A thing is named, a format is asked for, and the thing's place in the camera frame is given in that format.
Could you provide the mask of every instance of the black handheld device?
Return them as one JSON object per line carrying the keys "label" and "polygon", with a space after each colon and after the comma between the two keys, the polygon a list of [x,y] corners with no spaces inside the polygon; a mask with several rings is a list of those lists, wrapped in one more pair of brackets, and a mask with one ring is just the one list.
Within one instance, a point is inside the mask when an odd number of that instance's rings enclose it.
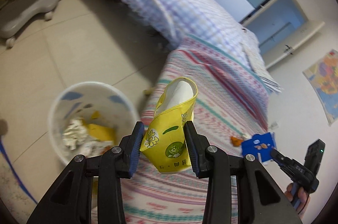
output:
{"label": "black handheld device", "polygon": [[319,171],[324,149],[325,143],[320,139],[311,144],[306,152],[304,165],[294,159],[282,155],[277,150],[271,151],[273,160],[293,181],[291,190],[293,200],[291,201],[291,204],[295,209],[297,209],[300,204],[298,198],[299,188],[303,187],[308,194],[311,194],[316,191],[319,185],[316,175]]}

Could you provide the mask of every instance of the caster wheel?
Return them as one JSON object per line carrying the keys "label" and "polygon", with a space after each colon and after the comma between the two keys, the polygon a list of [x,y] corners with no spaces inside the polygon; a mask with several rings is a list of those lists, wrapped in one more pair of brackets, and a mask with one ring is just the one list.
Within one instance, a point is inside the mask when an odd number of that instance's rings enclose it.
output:
{"label": "caster wheel", "polygon": [[53,11],[45,13],[45,21],[49,21],[53,18]]}
{"label": "caster wheel", "polygon": [[6,40],[6,47],[9,49],[9,48],[12,48],[15,44],[15,37],[11,37],[9,39]]}

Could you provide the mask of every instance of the striped blanket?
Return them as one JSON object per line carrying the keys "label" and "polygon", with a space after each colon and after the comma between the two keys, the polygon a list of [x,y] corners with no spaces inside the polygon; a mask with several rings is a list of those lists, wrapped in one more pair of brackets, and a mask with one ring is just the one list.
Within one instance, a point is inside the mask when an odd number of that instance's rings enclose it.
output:
{"label": "striped blanket", "polygon": [[[224,51],[192,36],[170,53],[142,114],[145,125],[152,121],[155,105],[166,85],[181,76],[197,84],[194,125],[211,145],[240,156],[241,149],[231,145],[230,136],[267,131],[268,92],[261,79]],[[122,179],[121,183],[128,224],[202,221],[208,181],[197,179],[192,170],[162,175],[141,155],[133,178]],[[235,178],[232,190],[232,221],[236,223]]]}

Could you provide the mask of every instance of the poster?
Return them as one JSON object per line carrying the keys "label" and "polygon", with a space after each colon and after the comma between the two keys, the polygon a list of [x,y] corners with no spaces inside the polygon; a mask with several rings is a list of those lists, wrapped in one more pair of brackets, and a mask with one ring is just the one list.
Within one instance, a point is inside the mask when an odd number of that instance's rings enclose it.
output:
{"label": "poster", "polygon": [[331,125],[338,118],[338,52],[331,50],[303,74],[316,91]]}

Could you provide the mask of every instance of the white door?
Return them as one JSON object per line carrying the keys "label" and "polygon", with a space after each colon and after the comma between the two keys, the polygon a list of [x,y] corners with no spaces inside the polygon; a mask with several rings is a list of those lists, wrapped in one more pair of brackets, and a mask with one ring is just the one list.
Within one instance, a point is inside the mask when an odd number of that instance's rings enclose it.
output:
{"label": "white door", "polygon": [[262,55],[266,68],[272,67],[286,56],[290,55],[295,49],[304,44],[316,32],[318,32],[325,22],[307,21],[301,27],[297,28],[289,37],[277,44],[273,49]]}

